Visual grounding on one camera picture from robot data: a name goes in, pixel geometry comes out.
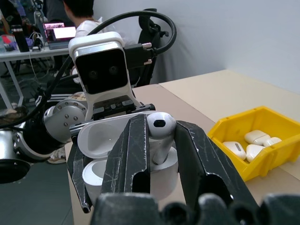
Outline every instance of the table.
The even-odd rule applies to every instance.
[[[40,52],[20,52],[19,50],[14,50],[11,52],[0,52],[0,62],[5,62],[7,69],[9,71],[9,74],[14,82],[14,85],[16,87],[16,90],[18,92],[18,95],[20,96],[18,105],[21,106],[24,96],[22,94],[21,88],[19,86],[19,83],[15,77],[14,70],[12,69],[10,62],[16,61],[16,60],[27,60],[27,59],[36,59],[36,58],[42,58],[42,57],[52,57],[57,55],[67,55],[69,54],[69,50],[67,48],[64,49],[55,49],[50,50],[49,47],[44,47]],[[12,108],[11,103],[9,101],[8,95],[5,92],[5,89],[0,81],[0,94],[4,100],[4,103],[7,108]]]
[[[234,92],[237,93],[241,89],[245,90],[244,94],[234,94]],[[255,92],[253,91],[254,94],[249,96],[247,93],[249,93],[251,89],[255,89]],[[208,133],[216,121],[224,117],[224,115],[228,116],[240,113],[259,105],[266,105],[294,119],[297,118],[297,114],[292,111],[300,109],[292,108],[288,103],[282,103],[281,101],[266,102],[268,100],[267,97],[263,97],[265,101],[257,102],[255,97],[257,97],[259,93],[263,96],[274,95],[275,97],[279,97],[281,93],[284,93],[285,98],[288,97],[293,101],[298,100],[300,96],[227,70],[178,81],[144,86],[134,89],[134,92],[139,101],[147,104],[153,103],[157,110],[170,113],[176,120],[184,120],[197,124],[202,127],[206,133]],[[228,102],[231,103],[230,105],[233,105],[231,109],[222,107],[226,103],[228,104]],[[281,107],[281,104],[284,104],[285,107],[289,107],[289,109]],[[71,143],[66,145],[67,157],[71,146]],[[260,203],[268,193],[281,192],[298,194],[300,192],[300,176],[297,175],[296,172],[299,171],[299,169],[299,161],[295,164],[287,163],[273,169],[266,177],[256,177],[247,181],[246,185],[258,203]],[[74,224],[88,225],[92,214],[84,214],[82,212],[70,177],[69,183]],[[175,191],[166,199],[159,201],[158,206],[162,209],[166,204],[174,201],[183,203],[185,201],[180,179]]]

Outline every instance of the cable connector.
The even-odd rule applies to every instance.
[[[152,59],[157,56],[155,49],[151,47],[151,43],[125,46],[124,52],[126,55],[127,68],[133,69],[151,64]]]

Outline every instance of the camera lens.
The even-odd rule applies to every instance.
[[[118,67],[110,67],[109,68],[109,73],[111,75],[116,75],[118,73]]]
[[[90,71],[90,72],[89,72],[89,78],[90,78],[91,80],[96,80],[96,79],[98,78],[98,73],[97,73],[97,71],[95,71],[95,70]]]

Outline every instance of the black cable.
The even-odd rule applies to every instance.
[[[158,49],[154,49],[154,50],[155,50],[156,55],[159,55],[159,54],[162,54],[165,51],[167,51],[169,48],[171,48],[171,46],[174,44],[174,42],[176,40],[176,36],[177,36],[176,26],[175,26],[174,22],[169,17],[167,17],[163,14],[151,12],[151,11],[135,11],[135,12],[129,12],[129,13],[117,15],[117,16],[105,21],[104,23],[100,24],[99,26],[97,26],[88,35],[97,34],[101,30],[103,30],[105,27],[111,25],[114,22],[117,22],[117,21],[125,19],[125,18],[134,17],[134,16],[153,16],[153,17],[156,17],[156,18],[159,18],[159,19],[165,21],[171,27],[172,35],[170,37],[169,42],[165,46],[160,47]],[[31,113],[29,113],[27,116],[25,116],[24,118],[22,118],[16,122],[13,122],[10,124],[5,124],[5,125],[0,125],[0,129],[19,125],[19,124],[31,119],[33,116],[35,116],[39,112],[39,110],[41,110],[45,106],[48,99],[51,98],[52,92],[54,91],[57,84],[60,82],[61,77],[63,76],[65,70],[68,68],[68,66],[70,65],[71,62],[72,62],[72,58],[70,56],[68,56],[66,61],[64,62],[64,64],[60,68],[60,70],[58,71],[58,74],[56,75],[53,83],[46,90],[45,95],[42,96],[40,104]]]
[[[16,130],[16,131],[25,131],[24,128],[20,128],[20,127],[10,127],[9,129]]]
[[[78,74],[71,75],[71,76],[65,76],[65,77],[61,78],[60,83],[64,82],[64,81],[68,81],[68,80],[74,79],[74,78],[77,78],[77,77],[78,77]]]
[[[103,22],[102,24],[97,26],[91,33],[97,34],[101,30],[103,30],[105,27],[107,27],[119,20],[126,19],[129,17],[134,17],[134,16],[143,16],[143,15],[159,18],[159,19],[165,21],[171,27],[172,35],[170,37],[169,42],[165,46],[156,49],[156,55],[166,52],[168,49],[170,49],[172,47],[172,45],[174,44],[174,42],[176,40],[177,29],[176,29],[174,22],[169,17],[167,17],[166,15],[163,15],[161,13],[152,12],[152,11],[134,11],[134,12],[124,13],[124,14],[117,15],[117,16]]]

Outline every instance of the laptop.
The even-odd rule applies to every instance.
[[[49,49],[68,48],[69,42],[75,37],[76,28],[68,27],[63,22],[47,22],[43,24]]]

